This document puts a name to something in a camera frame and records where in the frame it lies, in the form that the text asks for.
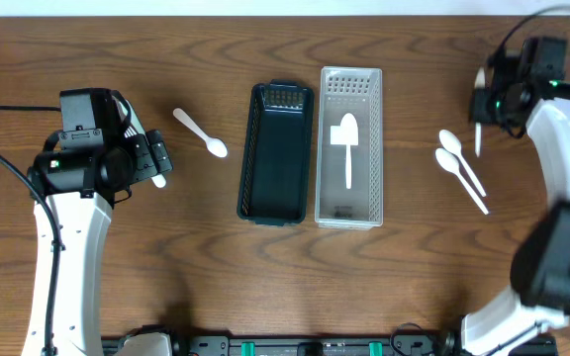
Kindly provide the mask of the white spoon crossing sideways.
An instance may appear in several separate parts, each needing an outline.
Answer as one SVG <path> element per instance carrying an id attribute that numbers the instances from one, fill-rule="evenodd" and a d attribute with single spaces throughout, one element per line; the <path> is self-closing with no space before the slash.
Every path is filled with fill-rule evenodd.
<path id="1" fill-rule="evenodd" d="M 351 148 L 358 146 L 358 125 L 357 120 L 351 113 L 346 113 L 340 122 L 342 131 L 342 143 L 345 149 L 345 188 L 351 189 L 352 186 L 352 163 Z"/>

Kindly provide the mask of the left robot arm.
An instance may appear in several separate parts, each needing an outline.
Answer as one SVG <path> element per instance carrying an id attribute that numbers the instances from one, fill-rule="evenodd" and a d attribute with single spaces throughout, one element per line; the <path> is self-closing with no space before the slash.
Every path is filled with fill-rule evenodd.
<path id="1" fill-rule="evenodd" d="M 25 355 L 102 355 L 102 256 L 118 193 L 172 168 L 157 130 L 102 139 L 101 130 L 56 132 L 28 170 L 37 267 Z"/>

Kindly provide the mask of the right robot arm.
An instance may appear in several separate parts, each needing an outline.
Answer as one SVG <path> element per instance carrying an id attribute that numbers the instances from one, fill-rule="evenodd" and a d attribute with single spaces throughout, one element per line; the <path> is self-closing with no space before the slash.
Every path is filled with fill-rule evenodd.
<path id="1" fill-rule="evenodd" d="M 566 49 L 534 39 L 518 54 L 498 49 L 492 81 L 477 74 L 470 104 L 476 124 L 527 135 L 538 154 L 548 211 L 517 250 L 510 284 L 447 334 L 441 355 L 509 355 L 570 322 L 570 83 Z"/>

